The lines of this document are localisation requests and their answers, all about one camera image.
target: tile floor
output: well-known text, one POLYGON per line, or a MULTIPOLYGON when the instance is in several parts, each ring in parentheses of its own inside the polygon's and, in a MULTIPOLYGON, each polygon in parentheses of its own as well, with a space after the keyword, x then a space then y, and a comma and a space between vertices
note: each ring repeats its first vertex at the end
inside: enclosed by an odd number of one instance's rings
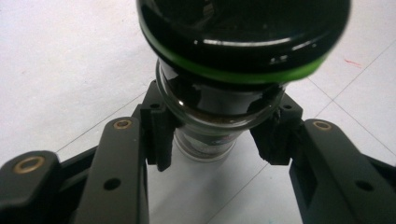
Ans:
MULTIPOLYGON (((395 1, 353 0, 328 60, 288 87, 304 119, 336 123, 393 165, 395 11, 395 1)), ((64 161, 97 145, 108 121, 142 101, 155 62, 134 1, 1 1, 0 165, 43 149, 64 161)), ((262 161, 249 133, 224 161, 197 163, 174 148, 170 169, 148 169, 151 223, 301 223, 288 170, 262 161)))

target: green band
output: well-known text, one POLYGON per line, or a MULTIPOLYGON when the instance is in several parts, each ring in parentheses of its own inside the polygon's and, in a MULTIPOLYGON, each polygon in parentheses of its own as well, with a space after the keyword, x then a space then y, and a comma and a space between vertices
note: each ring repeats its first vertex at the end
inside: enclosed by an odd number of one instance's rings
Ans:
POLYGON ((221 82, 236 83, 236 84, 263 84, 268 82, 287 82, 297 79, 301 79, 311 75, 321 63, 324 61, 327 55, 324 55, 311 63, 303 66, 293 68, 290 70, 274 72, 274 73, 235 73, 219 70, 216 68, 207 67, 195 62, 192 62, 176 53, 169 48, 162 45, 154 35, 149 31, 149 28, 145 23, 140 22, 143 33, 148 39, 149 43, 158 50, 163 56, 165 56, 172 63, 191 71, 200 76, 215 79, 221 82))

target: red mark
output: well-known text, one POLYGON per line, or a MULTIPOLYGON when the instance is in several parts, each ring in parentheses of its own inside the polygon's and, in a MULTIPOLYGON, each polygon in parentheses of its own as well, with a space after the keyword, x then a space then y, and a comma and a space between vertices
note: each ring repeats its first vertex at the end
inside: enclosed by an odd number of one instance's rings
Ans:
POLYGON ((350 63, 350 64, 352 64, 354 66, 357 66, 357 67, 361 68, 361 64, 359 64, 359 63, 355 63, 355 62, 352 62, 352 61, 347 60, 347 59, 344 59, 344 61, 346 61, 346 63, 350 63))

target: green rim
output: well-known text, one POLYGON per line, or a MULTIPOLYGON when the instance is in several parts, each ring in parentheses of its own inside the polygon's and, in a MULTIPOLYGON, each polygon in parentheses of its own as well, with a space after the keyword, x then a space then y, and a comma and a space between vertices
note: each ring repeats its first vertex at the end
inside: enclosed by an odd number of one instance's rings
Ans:
POLYGON ((164 57, 170 60, 172 63, 191 71, 200 76, 215 79, 221 82, 237 83, 237 84, 262 84, 268 82, 288 82, 297 79, 307 77, 315 72, 322 64, 327 54, 314 60, 312 63, 305 64, 303 66, 293 68, 286 71, 274 72, 274 73, 234 73, 228 71, 222 71, 216 68, 207 67, 198 63, 194 63, 182 56, 174 53, 169 48, 162 45, 154 35, 149 31, 149 28, 145 23, 140 22, 143 33, 148 39, 149 43, 158 50, 164 57))

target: black lid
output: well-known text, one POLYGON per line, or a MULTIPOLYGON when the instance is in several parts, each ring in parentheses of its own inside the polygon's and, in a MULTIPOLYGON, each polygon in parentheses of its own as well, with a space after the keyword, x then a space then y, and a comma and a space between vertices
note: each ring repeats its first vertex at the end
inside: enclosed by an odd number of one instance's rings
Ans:
POLYGON ((257 75, 255 82, 265 82, 273 75, 286 81, 315 70, 343 32, 349 5, 349 0, 139 0, 137 6, 145 37, 166 61, 217 80, 248 82, 257 75), (309 71, 288 76, 307 65, 309 71))

